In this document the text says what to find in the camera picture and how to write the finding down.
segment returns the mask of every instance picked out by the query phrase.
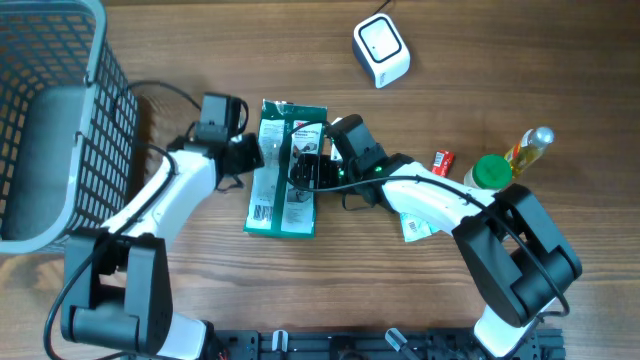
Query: green bottle cap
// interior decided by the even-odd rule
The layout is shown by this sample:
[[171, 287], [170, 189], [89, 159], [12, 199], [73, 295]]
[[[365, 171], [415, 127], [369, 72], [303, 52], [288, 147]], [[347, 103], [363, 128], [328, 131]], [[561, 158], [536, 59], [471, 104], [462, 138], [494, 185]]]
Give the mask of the green bottle cap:
[[502, 189], [513, 176], [509, 162], [500, 155], [485, 155], [473, 167], [473, 181], [482, 189]]

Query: gray wire basket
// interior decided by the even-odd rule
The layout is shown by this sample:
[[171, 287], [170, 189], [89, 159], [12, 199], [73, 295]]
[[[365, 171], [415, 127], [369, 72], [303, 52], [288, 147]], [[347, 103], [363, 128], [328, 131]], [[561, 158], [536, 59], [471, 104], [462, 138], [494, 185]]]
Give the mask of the gray wire basket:
[[61, 252], [122, 209], [138, 122], [98, 0], [0, 2], [0, 253]]

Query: white device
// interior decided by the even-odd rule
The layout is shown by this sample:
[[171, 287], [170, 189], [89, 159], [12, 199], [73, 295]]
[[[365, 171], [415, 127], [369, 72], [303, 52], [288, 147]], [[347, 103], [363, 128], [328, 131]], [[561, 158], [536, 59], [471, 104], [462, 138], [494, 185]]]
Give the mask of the white device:
[[381, 88], [409, 70], [411, 56], [398, 29], [386, 14], [375, 14], [353, 29], [353, 53]]

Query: green package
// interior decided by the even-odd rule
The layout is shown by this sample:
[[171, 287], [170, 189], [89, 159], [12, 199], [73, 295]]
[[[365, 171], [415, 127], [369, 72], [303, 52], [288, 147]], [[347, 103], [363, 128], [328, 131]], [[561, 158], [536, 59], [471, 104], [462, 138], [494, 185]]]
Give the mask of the green package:
[[[285, 139], [285, 135], [308, 121], [326, 119], [326, 107], [262, 101], [258, 143], [265, 165], [253, 173], [244, 231], [282, 238], [313, 238], [315, 196], [295, 189], [287, 177], [298, 154], [322, 153], [324, 128], [319, 123], [300, 129], [293, 139]], [[289, 150], [283, 151], [288, 155], [286, 159], [280, 159], [281, 147]]]

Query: small red can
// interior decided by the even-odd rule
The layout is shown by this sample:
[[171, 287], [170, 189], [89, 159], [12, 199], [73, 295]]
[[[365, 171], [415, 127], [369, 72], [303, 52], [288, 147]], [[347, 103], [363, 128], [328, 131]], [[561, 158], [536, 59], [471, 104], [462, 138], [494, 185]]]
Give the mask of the small red can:
[[447, 177], [449, 169], [453, 164], [454, 155], [451, 151], [438, 150], [436, 151], [436, 157], [433, 160], [433, 167], [431, 172], [442, 177]]

